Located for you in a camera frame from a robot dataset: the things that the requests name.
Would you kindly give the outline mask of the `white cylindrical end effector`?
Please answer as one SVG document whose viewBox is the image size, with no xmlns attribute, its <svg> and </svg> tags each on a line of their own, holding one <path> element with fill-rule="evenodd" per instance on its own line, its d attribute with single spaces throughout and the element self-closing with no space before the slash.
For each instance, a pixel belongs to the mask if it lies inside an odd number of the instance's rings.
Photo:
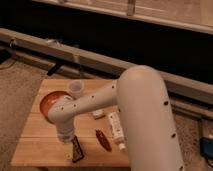
<svg viewBox="0 0 213 171">
<path fill-rule="evenodd" d="M 56 123 L 57 135 L 60 141 L 71 142 L 75 137 L 74 123 L 72 121 Z M 66 154 L 67 159 L 72 159 L 72 154 Z"/>
</svg>

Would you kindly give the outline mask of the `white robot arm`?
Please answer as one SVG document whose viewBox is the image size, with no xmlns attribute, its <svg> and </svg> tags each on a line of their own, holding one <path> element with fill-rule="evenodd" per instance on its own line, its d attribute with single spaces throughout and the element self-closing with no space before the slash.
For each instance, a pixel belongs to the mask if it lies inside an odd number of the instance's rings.
<svg viewBox="0 0 213 171">
<path fill-rule="evenodd" d="M 138 65 L 112 83 L 49 110 L 60 137 L 73 133 L 74 116 L 116 105 L 120 110 L 131 171 L 185 171 L 167 89 L 155 69 Z"/>
</svg>

